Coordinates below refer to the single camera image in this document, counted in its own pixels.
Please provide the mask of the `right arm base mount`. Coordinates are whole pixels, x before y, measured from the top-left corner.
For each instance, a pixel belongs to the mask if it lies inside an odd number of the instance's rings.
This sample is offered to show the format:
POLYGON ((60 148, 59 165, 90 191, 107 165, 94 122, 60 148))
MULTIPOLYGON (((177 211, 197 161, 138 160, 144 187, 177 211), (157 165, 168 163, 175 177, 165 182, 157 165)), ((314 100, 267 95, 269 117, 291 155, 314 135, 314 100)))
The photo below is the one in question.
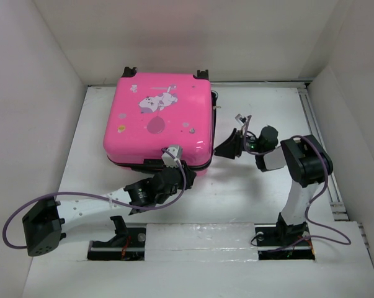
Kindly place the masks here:
POLYGON ((274 225, 255 227, 251 245, 257 248, 259 261, 315 260, 313 244, 306 228, 281 238, 274 225))

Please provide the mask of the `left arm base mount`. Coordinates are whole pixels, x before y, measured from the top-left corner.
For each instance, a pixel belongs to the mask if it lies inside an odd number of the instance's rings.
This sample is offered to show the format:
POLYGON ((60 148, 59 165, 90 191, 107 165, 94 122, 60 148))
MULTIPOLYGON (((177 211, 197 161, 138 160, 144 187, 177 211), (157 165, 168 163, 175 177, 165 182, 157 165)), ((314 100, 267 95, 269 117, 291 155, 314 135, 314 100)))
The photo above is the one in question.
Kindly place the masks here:
POLYGON ((87 251, 89 261, 144 261, 146 226, 128 227, 122 216, 112 216, 114 236, 106 241, 90 241, 87 251))

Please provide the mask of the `pink hard-shell suitcase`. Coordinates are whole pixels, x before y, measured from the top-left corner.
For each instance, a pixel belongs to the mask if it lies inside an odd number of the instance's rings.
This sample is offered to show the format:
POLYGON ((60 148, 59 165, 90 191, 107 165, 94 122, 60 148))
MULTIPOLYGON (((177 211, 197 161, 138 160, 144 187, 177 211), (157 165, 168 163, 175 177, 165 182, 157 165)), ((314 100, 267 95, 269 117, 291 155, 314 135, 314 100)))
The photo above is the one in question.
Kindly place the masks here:
POLYGON ((152 173, 164 166, 162 149, 178 145, 182 161, 203 176, 214 153, 217 98, 208 70, 143 73, 125 67, 104 133, 107 158, 152 173))

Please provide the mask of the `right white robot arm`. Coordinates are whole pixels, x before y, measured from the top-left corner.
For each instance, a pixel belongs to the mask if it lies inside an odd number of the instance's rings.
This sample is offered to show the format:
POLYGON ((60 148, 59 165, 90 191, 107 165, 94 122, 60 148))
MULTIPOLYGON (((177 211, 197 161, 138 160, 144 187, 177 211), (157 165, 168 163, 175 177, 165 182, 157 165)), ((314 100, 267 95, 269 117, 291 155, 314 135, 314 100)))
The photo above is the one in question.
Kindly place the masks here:
POLYGON ((215 148, 215 155, 239 158, 242 153, 255 156, 261 172, 287 168, 292 186, 287 202, 273 227, 256 228, 257 246, 286 246, 308 233, 306 209, 320 184, 327 185, 333 163, 313 135, 278 140, 278 131, 264 127, 257 137, 248 130, 234 129, 231 135, 215 148))

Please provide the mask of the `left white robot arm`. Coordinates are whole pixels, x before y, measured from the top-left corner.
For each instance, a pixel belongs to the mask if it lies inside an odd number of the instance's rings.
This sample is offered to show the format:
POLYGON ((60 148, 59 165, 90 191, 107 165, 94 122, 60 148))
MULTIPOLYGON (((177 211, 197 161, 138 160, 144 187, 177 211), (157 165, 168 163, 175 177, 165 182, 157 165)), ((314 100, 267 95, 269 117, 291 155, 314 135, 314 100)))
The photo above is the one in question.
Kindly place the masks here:
POLYGON ((42 256, 70 241, 70 231, 80 225, 109 218, 114 225, 105 231, 107 246, 125 246, 128 239, 124 218, 170 205, 193 186, 196 172, 184 161, 166 167, 105 195, 74 193, 75 200, 58 201, 54 195, 38 200, 23 216, 22 224, 29 256, 42 256))

